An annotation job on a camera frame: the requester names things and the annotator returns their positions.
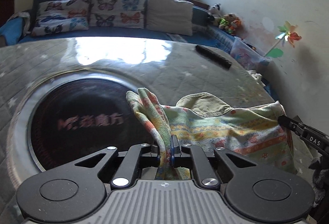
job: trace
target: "blue sofa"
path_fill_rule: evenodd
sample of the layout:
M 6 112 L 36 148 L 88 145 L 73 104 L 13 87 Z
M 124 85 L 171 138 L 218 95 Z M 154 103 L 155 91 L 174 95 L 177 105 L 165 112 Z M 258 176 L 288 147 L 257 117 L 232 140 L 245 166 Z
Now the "blue sofa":
M 33 29 L 37 15 L 38 5 L 41 2 L 51 0 L 34 0 L 33 7 L 29 10 L 31 15 L 31 27 Z M 102 28 L 89 27 L 89 30 L 72 31 L 65 33 L 57 33 L 40 37 L 32 37 L 27 35 L 22 36 L 24 21 L 22 18 L 16 18 L 8 21 L 0 28 L 0 36 L 5 39 L 6 46 L 23 43 L 27 41 L 48 40 L 57 38 L 70 37 L 135 37 L 135 38 L 150 38 L 171 41 L 181 41 L 193 44 L 201 44 L 211 47 L 220 48 L 229 53 L 231 44 L 234 41 L 233 36 L 226 34 L 215 26 L 208 26 L 208 11 L 197 6 L 193 7 L 192 23 L 197 25 L 197 30 L 193 31 L 193 36 L 170 35 L 164 32 L 152 31 L 148 29 L 134 28 Z

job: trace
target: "metal screw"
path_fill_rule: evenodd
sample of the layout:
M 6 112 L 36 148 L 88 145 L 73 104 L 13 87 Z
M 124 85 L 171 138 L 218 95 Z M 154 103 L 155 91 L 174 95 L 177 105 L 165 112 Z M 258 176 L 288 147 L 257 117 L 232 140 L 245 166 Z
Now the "metal screw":
M 116 186 L 120 186 L 120 187 L 123 187 L 123 186 L 126 186 L 128 185 L 129 183 L 129 180 L 125 179 L 125 178 L 116 178 L 112 181 L 112 183 Z
M 207 178 L 202 181 L 202 184 L 206 186 L 215 186 L 218 184 L 218 180 L 214 178 Z

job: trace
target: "table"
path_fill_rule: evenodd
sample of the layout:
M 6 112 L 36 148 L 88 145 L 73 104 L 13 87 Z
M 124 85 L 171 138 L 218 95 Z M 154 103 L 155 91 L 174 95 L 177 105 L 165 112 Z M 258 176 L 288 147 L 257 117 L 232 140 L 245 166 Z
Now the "table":
M 174 106 L 183 96 L 209 92 L 232 107 L 273 102 L 266 91 L 230 55 L 229 70 L 201 56 L 195 45 L 121 37 L 41 40 L 0 48 L 0 220 L 15 219 L 15 188 L 7 173 L 6 138 L 17 105 L 45 76 L 92 68 L 123 75 L 151 90 L 161 104 Z

